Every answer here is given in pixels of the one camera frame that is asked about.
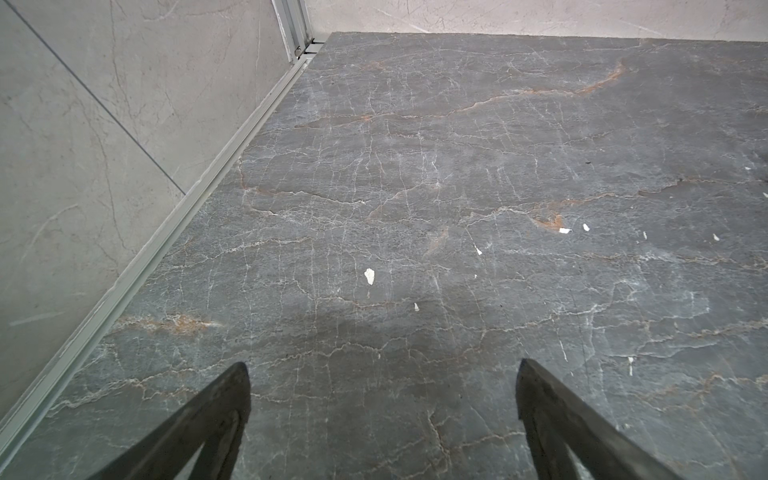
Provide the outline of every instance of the white debris fragment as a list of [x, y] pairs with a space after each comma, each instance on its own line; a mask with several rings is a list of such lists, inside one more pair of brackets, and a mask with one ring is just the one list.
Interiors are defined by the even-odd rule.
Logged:
[[371, 269], [367, 269], [365, 275], [366, 279], [368, 280], [368, 284], [373, 285], [373, 278], [376, 276], [376, 272]]

